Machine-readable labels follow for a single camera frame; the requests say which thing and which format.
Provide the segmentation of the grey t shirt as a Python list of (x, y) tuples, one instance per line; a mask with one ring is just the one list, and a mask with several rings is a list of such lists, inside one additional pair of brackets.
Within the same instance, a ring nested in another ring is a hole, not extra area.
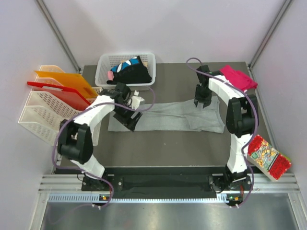
[(223, 123), (219, 111), (219, 99), (212, 97), (205, 108), (195, 106), (193, 100), (173, 103), (156, 103), (143, 112), (135, 131), (208, 131), (223, 133)]

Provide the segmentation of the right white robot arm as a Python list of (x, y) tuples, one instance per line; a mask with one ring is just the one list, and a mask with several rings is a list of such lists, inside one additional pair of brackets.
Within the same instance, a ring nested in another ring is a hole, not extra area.
[(212, 102), (212, 93), (227, 105), (226, 128), (231, 134), (230, 156), (223, 172), (223, 177), (214, 179), (211, 187), (222, 192), (228, 188), (236, 189), (248, 183), (246, 154), (244, 149), (253, 139), (258, 126), (258, 101), (255, 95), (248, 95), (237, 90), (227, 81), (220, 71), (211, 72), (207, 65), (197, 68), (199, 84), (196, 86), (194, 104), (205, 108)]

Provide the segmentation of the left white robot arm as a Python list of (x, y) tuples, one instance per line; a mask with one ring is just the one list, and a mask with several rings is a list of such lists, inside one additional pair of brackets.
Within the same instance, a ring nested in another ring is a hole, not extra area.
[(109, 179), (103, 175), (104, 166), (94, 156), (93, 131), (109, 113), (125, 128), (134, 131), (142, 116), (138, 112), (145, 99), (138, 91), (132, 92), (124, 83), (118, 83), (114, 89), (103, 89), (94, 102), (75, 118), (63, 120), (60, 124), (57, 152), (67, 158), (84, 173), (85, 191), (103, 191)]

